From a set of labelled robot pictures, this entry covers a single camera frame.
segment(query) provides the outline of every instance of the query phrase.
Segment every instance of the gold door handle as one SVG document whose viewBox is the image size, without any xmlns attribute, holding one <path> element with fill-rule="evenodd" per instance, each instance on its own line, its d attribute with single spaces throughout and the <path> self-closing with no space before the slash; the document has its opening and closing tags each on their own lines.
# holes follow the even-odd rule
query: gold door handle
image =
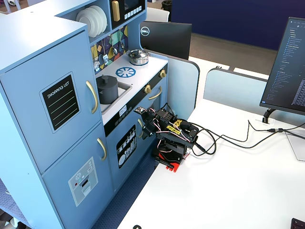
<svg viewBox="0 0 305 229">
<path fill-rule="evenodd" d="M 118 1 L 112 1 L 113 20 L 120 20 L 120 5 Z"/>
<path fill-rule="evenodd" d="M 105 153 L 104 157 L 102 157 L 102 161 L 103 161 L 103 160 L 105 160 L 106 157 L 107 157 L 107 151 L 106 151 L 106 148 L 105 148 L 103 142 L 101 141 L 101 139 L 98 138 L 98 139 L 97 139 L 97 142 L 101 145 L 101 147 L 103 148 L 104 153 Z"/>
<path fill-rule="evenodd" d="M 140 123 L 140 126 L 142 127 L 142 133 L 138 136 L 138 138 L 141 138 L 143 136 L 143 123 L 139 118 L 138 118 L 138 123 Z"/>
<path fill-rule="evenodd" d="M 94 113 L 96 112 L 96 110 L 97 110 L 97 106 L 98 106 L 99 103 L 98 103 L 98 101 L 97 101 L 96 93 L 95 93 L 95 91 L 94 91 L 92 85 L 89 83 L 89 81 L 86 81 L 86 85 L 87 85 L 87 87 L 89 87 L 89 89 L 90 89 L 90 91 L 91 91 L 91 93 L 93 94 L 93 97 L 94 97 L 95 106 L 94 106 L 94 108 L 91 110 L 92 114 L 94 114 Z"/>
<path fill-rule="evenodd" d="M 158 94 L 156 94 L 155 96 L 150 97 L 148 100 L 155 99 L 155 98 L 157 98 L 159 95 L 161 95 L 161 93 L 162 93 L 162 87 L 160 86 L 159 89 L 160 89 L 160 92 L 159 92 Z"/>
</svg>

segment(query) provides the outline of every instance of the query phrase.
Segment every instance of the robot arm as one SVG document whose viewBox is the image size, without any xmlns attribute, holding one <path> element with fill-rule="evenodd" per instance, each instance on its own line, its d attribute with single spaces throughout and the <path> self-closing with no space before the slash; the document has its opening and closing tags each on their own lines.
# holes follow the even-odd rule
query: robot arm
<svg viewBox="0 0 305 229">
<path fill-rule="evenodd" d="M 187 151 L 195 145 L 199 129 L 165 109 L 155 111 L 152 108 L 138 107 L 134 111 L 141 115 L 145 123 L 142 138 L 156 133 L 160 140 L 153 153 L 155 159 L 175 172 Z"/>
</svg>

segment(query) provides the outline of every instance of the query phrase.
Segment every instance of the black keyboard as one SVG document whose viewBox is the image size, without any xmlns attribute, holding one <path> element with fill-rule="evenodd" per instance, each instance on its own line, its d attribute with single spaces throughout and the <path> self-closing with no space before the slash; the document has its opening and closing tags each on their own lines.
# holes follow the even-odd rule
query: black keyboard
<svg viewBox="0 0 305 229">
<path fill-rule="evenodd" d="M 305 223 L 293 218 L 291 220 L 291 229 L 305 229 Z"/>
</svg>

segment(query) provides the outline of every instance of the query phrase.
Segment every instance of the monitor stand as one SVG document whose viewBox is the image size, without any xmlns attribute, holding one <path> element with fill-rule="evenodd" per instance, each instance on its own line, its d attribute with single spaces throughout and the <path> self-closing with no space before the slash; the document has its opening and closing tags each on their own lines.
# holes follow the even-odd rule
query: monitor stand
<svg viewBox="0 0 305 229">
<path fill-rule="evenodd" d="M 305 138 L 305 130 L 293 130 L 290 132 Z M 286 133 L 286 135 L 295 153 L 296 159 L 299 161 L 305 161 L 305 139 L 293 136 L 289 133 Z"/>
</svg>

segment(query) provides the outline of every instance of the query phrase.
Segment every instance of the dell logo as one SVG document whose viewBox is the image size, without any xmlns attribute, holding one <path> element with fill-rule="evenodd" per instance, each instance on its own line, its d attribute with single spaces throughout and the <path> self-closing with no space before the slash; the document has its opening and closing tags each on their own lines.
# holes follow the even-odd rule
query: dell logo
<svg viewBox="0 0 305 229">
<path fill-rule="evenodd" d="M 148 36 L 149 35 L 149 29 L 147 27 L 142 27 L 141 28 L 141 34 L 143 36 Z"/>
</svg>

